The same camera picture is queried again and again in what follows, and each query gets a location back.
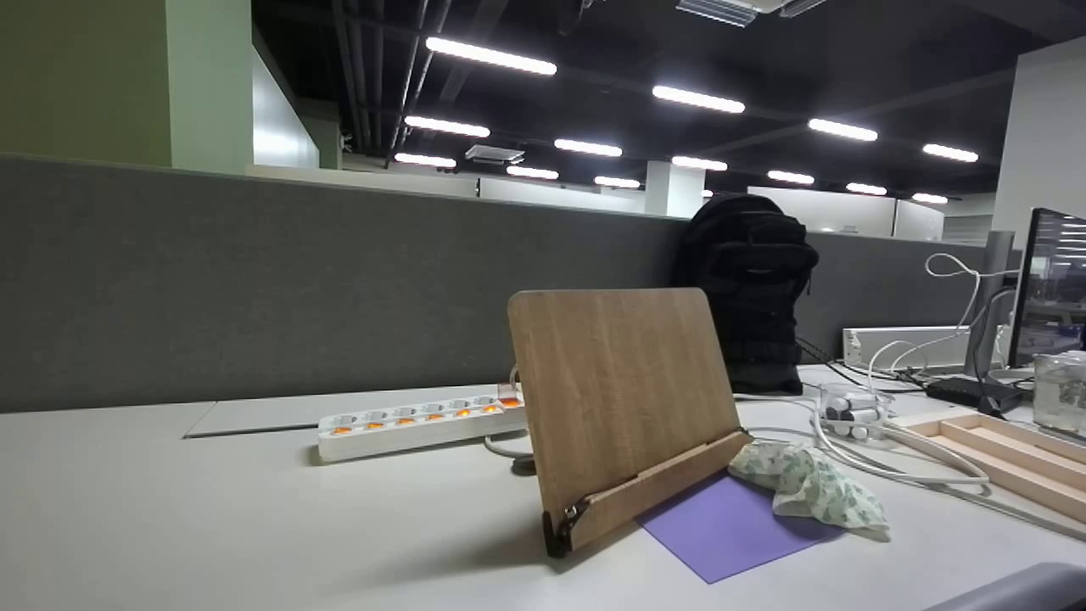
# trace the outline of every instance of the power strip switch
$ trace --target power strip switch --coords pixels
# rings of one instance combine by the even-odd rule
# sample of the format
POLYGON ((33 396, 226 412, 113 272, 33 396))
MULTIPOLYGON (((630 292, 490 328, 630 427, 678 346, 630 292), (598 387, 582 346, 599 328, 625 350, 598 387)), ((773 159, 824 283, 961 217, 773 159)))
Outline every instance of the power strip switch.
POLYGON ((318 421, 316 452, 323 461, 350 461, 513 432, 524 432, 522 395, 495 387, 490 395, 451 401, 330 413, 318 421))

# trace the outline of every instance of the computer monitor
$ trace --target computer monitor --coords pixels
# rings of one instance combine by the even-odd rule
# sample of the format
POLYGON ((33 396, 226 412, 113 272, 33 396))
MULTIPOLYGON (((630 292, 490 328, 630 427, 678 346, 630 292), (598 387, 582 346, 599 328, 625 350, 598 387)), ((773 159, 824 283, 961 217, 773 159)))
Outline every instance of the computer monitor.
POLYGON ((1033 206, 1019 276, 1012 367, 1086 346, 1086 217, 1033 206))

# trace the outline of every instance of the ceiling light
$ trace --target ceiling light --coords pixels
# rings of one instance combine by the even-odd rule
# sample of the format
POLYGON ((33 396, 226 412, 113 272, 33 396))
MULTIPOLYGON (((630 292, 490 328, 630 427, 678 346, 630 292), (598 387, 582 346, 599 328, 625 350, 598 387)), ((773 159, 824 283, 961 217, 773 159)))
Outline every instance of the ceiling light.
POLYGON ((598 187, 610 187, 610 191, 640 191, 640 180, 626 180, 626 178, 598 178, 598 187))
POLYGON ((449 119, 429 119, 429 117, 407 117, 402 122, 415 128, 423 128, 423 131, 487 141, 487 126, 476 126, 476 122, 449 122, 449 119))
POLYGON ((809 182, 814 182, 814 178, 809 178, 809 173, 770 169, 766 178, 770 178, 770 180, 778 180, 778 182, 804 182, 804 187, 809 187, 809 182))
POLYGON ((397 164, 402 164, 402 168, 440 168, 440 169, 453 169, 453 159, 451 159, 451 156, 397 152, 397 164))
POLYGON ((871 196, 885 196, 885 187, 878 187, 878 182, 847 182, 846 191, 851 191, 851 193, 871 193, 871 196))
POLYGON ((956 164, 977 164, 980 159, 975 150, 952 150, 952 146, 941 146, 941 142, 925 142, 923 152, 925 156, 956 159, 956 164))
POLYGON ((528 75, 545 75, 545 79, 556 75, 554 62, 505 55, 495 48, 462 46, 462 42, 449 42, 449 36, 427 36, 427 52, 451 55, 462 62, 495 64, 495 68, 509 68, 509 72, 528 72, 528 75))
POLYGON ((722 173, 722 159, 701 159, 701 156, 670 156, 670 168, 687 168, 687 169, 705 169, 705 173, 722 173))
POLYGON ((746 111, 746 104, 736 103, 736 99, 684 91, 684 87, 670 87, 670 85, 653 85, 651 99, 665 99, 665 103, 676 103, 676 104, 711 110, 711 111, 729 111, 729 117, 744 117, 746 111))
POLYGON ((809 119, 806 128, 838 135, 838 141, 859 141, 859 142, 875 142, 878 131, 865 126, 847 126, 847 122, 826 122, 826 119, 809 119))
POLYGON ((949 196, 944 196, 944 193, 911 193, 911 201, 935 204, 935 206, 949 204, 949 196))
POLYGON ((676 12, 701 21, 729 23, 729 26, 749 26, 757 21, 749 6, 729 4, 729 0, 678 0, 676 12))
POLYGON ((610 142, 582 142, 582 141, 554 141, 554 150, 582 152, 582 156, 619 156, 610 142))
POLYGON ((509 178, 528 178, 528 180, 556 180, 556 169, 545 168, 505 168, 509 178))

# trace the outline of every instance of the wooden book stand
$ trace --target wooden book stand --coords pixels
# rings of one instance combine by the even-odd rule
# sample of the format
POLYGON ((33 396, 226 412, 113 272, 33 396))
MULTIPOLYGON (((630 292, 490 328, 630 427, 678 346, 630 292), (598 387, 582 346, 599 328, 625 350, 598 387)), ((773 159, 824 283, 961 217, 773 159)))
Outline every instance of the wooden book stand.
POLYGON ((519 292, 509 325, 550 557, 726 471, 749 443, 699 288, 519 292))

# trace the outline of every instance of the crumpled plastic bag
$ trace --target crumpled plastic bag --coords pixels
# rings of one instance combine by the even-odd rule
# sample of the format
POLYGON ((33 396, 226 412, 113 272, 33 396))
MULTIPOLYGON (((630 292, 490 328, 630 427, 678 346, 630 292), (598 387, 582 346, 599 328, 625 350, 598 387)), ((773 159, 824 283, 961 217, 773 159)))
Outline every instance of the crumpled plastic bag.
POLYGON ((1086 437, 1086 354, 1042 354, 1033 374, 1030 419, 1042 427, 1086 437))
POLYGON ((868 539, 889 539, 885 508, 814 447, 788 443, 749 443, 729 471, 773 488, 778 516, 814 516, 868 539))

